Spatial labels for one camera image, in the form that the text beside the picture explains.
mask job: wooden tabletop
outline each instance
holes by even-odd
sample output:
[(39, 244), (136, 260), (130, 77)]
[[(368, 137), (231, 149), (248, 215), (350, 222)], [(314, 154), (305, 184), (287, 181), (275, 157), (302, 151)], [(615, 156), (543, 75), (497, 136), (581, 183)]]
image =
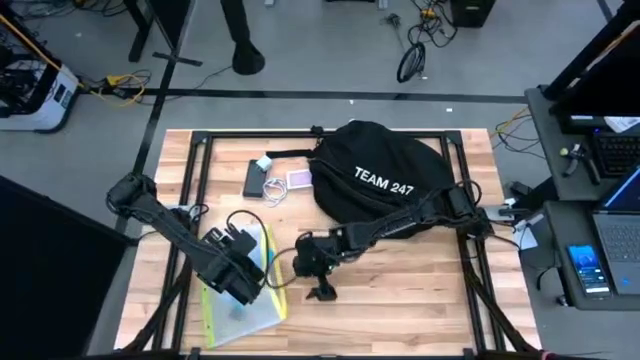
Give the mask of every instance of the wooden tabletop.
[[(482, 187), (482, 205), (497, 205), (503, 193), (489, 136), (484, 129), (461, 130), (471, 178)], [(177, 204), (185, 171), (191, 130), (167, 131), (155, 181), (158, 199)], [(440, 151), (436, 141), (425, 143)], [(276, 208), (260, 200), (246, 200), (242, 187), (247, 163), (267, 150), (313, 148), (313, 139), (216, 139), (205, 203), (211, 211), (203, 217), (200, 233), (220, 225), (236, 209), (248, 209), (271, 225), (279, 249), (291, 247), (305, 231), (326, 232), (334, 222), (316, 205), (311, 189), (291, 191)], [(452, 157), (455, 150), (451, 147)], [(192, 197), (201, 160), (196, 161)], [(286, 171), (307, 168), (306, 159), (279, 159), (270, 177), (284, 178)], [(239, 215), (236, 225), (253, 222)], [(511, 238), (507, 228), (496, 232)], [(487, 257), (500, 307), (525, 339), (539, 347), (527, 287), (514, 246), (487, 240)], [(169, 242), (160, 235), (142, 241), (127, 294), (116, 348), (129, 343), (158, 305)], [(283, 255), (283, 277), (293, 271), (293, 253)], [(315, 279), (299, 279), (287, 290), (289, 317), (281, 324), (215, 350), (216, 354), (340, 354), (340, 355), (460, 355), (474, 347), (456, 236), (452, 230), (434, 228), (408, 241), (380, 241), (357, 262), (341, 266), (329, 277), (336, 287), (336, 302), (306, 300)], [(193, 277), (182, 339), (182, 351), (204, 348), (204, 326), (199, 280)], [(493, 339), (483, 306), (484, 333)], [(172, 310), (166, 336), (173, 330)]]

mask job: white cable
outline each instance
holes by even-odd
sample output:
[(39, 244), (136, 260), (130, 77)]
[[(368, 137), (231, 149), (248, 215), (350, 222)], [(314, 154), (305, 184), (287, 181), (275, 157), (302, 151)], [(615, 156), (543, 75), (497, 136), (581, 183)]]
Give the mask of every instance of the white cable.
[[(279, 193), (270, 194), (269, 189), (276, 189)], [(287, 184), (282, 179), (271, 178), (262, 185), (262, 192), (265, 199), (267, 199), (266, 205), (268, 207), (276, 207), (287, 196)]]

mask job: concrete floor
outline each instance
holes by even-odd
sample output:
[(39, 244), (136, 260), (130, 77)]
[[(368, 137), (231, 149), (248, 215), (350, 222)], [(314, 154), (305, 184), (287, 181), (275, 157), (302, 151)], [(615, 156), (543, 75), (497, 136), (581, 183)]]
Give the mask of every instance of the concrete floor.
[[(620, 3), (608, 1), (612, 9)], [(366, 3), (320, 0), (280, 1), (271, 9), (258, 0), (245, 3), (253, 40), (265, 54), (267, 67), (250, 77), (227, 71), (203, 88), (522, 96), (526, 88), (551, 81), (605, 24), (596, 0), (498, 0), (485, 27), (461, 30), (444, 49), (428, 47), (427, 80), (398, 84), (395, 70), (402, 50), (391, 28), (381, 25), (380, 19), (390, 12), (399, 14), (404, 34), (415, 21), (408, 1), (393, 1), (385, 12)], [(230, 64), (233, 47), (219, 3), (196, 0), (195, 6), (181, 55), (204, 65), (179, 65), (171, 82), (174, 88), (193, 87), (207, 74)], [(39, 29), (41, 39), (48, 40), (47, 47), (74, 71), (100, 78), (107, 73), (149, 69), (153, 72), (150, 86), (159, 84), (165, 62), (151, 53), (168, 49), (154, 28), (142, 60), (129, 63), (134, 26), (127, 15), (103, 19), (76, 12), (30, 26)], [(170, 128), (336, 127), (357, 118), (390, 127), (492, 129), (522, 107), (524, 104), (434, 101), (181, 98), (164, 106), (145, 172), (155, 172), (164, 131)], [(104, 208), (104, 195), (130, 171), (150, 112), (150, 106), (115, 109), (82, 95), (68, 125), (57, 134), (0, 132), (0, 152), (6, 154), (0, 156), (0, 174), (113, 226), (115, 219)], [(530, 123), (518, 134), (536, 136)], [(540, 148), (532, 151), (541, 154)], [(503, 184), (518, 180), (534, 186), (549, 175), (544, 161), (537, 158), (502, 147), (495, 156)], [(137, 232), (135, 224), (128, 229), (131, 235)], [(113, 346), (134, 255), (127, 254), (121, 266), (101, 314), (92, 352), (107, 352)], [(535, 274), (526, 271), (526, 275), (531, 284)], [(598, 356), (610, 359), (633, 358), (640, 351), (638, 313), (561, 308), (553, 303), (559, 293), (555, 274), (545, 277), (542, 292), (530, 287), (546, 349), (566, 354), (603, 351)]]

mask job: black drawstring bag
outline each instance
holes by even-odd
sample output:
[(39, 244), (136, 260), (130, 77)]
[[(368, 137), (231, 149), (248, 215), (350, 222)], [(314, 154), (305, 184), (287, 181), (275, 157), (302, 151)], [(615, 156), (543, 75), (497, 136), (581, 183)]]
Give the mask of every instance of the black drawstring bag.
[(312, 132), (321, 139), (314, 150), (267, 152), (267, 156), (308, 157), (314, 198), (341, 224), (379, 219), (431, 190), (455, 183), (450, 165), (435, 150), (380, 124), (354, 120), (331, 135), (322, 136), (318, 127)]

